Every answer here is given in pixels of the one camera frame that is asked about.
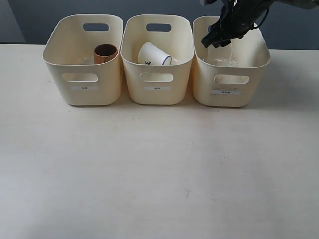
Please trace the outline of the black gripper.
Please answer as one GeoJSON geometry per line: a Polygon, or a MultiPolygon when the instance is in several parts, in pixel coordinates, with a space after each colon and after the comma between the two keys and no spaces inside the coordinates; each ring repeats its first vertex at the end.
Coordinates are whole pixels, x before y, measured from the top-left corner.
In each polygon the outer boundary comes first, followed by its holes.
{"type": "Polygon", "coordinates": [[[201,40],[205,48],[225,47],[231,43],[230,39],[244,36],[272,4],[270,0],[223,0],[222,3],[219,20],[208,27],[208,34],[201,40]]]}

